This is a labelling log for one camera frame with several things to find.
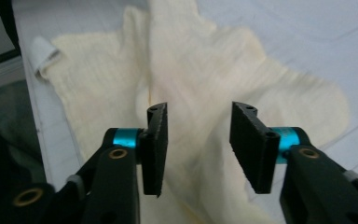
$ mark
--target gray cloth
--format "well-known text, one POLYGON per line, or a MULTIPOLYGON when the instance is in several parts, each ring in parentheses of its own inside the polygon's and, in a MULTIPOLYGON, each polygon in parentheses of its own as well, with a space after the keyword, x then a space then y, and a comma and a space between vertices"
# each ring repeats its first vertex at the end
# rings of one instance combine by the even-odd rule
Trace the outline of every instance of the gray cloth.
POLYGON ((30 170, 33 181, 44 181, 40 146, 25 80, 0 87, 0 135, 13 146, 10 153, 30 170))

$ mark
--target screw hole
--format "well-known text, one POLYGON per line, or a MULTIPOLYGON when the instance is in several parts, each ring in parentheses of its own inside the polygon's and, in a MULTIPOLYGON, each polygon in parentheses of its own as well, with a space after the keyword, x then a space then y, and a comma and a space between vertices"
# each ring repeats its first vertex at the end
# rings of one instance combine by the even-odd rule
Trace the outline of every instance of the screw hole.
POLYGON ((289 150, 284 151, 284 152, 282 153, 282 157, 285 158, 285 159, 288 159, 288 158, 289 158, 289 153, 290 153, 289 150))
POLYGON ((110 153, 109 153, 109 157, 110 159, 121 159, 123 157, 127 156, 127 150, 125 149, 115 149, 115 150, 112 150, 110 153))
POLYGON ((319 158, 319 154, 317 152, 315 152, 314 150, 308 149, 308 148, 301 148, 300 153, 303 156, 306 156, 306 157, 311 158, 311 159, 319 158))
POLYGON ((116 219, 116 213, 113 211, 105 212, 101 215, 101 223, 103 224, 115 223, 116 219))
POLYGON ((20 193, 13 201, 17 207, 23 207, 39 200, 43 195, 43 190, 40 188, 27 189, 20 193))
POLYGON ((358 224, 358 214, 357 213, 349 212, 349 213, 347 213, 347 218, 351 222, 358 224))

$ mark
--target white table surface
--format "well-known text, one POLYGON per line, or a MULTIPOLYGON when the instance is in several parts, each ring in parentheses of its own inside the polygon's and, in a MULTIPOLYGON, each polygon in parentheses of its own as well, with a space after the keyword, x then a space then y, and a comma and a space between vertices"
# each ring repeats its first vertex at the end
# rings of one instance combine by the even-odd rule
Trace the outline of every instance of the white table surface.
MULTIPOLYGON (((142 0, 13 0, 23 63, 35 125, 49 183, 59 189, 83 163, 62 104, 52 86, 30 67, 29 47, 36 36, 109 32, 121 26, 127 4, 142 0)), ((267 55, 302 73, 336 82, 348 97, 351 125, 323 150, 346 169, 358 173, 358 1, 199 0, 200 14, 220 25, 247 26, 267 55)), ((255 195, 283 222, 279 207, 284 165, 277 167, 271 195, 255 195)))

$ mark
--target cream fleece cloth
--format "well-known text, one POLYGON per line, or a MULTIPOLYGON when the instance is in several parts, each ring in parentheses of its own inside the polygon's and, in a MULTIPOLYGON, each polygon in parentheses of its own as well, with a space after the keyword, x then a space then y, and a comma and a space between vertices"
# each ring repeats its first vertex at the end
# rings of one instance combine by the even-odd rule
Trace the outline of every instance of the cream fleece cloth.
POLYGON ((85 159, 112 127, 146 127, 168 102, 162 195, 141 194, 143 223, 270 223, 248 202, 228 142, 232 101, 254 105, 267 126, 298 126, 315 146, 346 129, 340 89, 269 58, 247 28, 217 27, 194 0, 127 7, 121 30, 53 40, 61 58, 42 71, 60 96, 85 159))

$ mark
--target crumpled cloth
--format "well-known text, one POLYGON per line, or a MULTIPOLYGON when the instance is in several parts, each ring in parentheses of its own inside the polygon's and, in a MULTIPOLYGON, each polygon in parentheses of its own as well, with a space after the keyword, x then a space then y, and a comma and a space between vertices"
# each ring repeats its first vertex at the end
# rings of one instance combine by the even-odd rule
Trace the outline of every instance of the crumpled cloth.
POLYGON ((112 127, 147 127, 146 109, 168 102, 169 148, 160 198, 141 194, 143 223, 270 223, 248 202, 228 142, 232 101, 253 105, 269 127, 298 126, 321 146, 344 132, 336 85, 268 57, 244 27, 203 19, 194 0, 127 7, 113 33, 64 35, 43 69, 62 100, 85 159, 112 127))

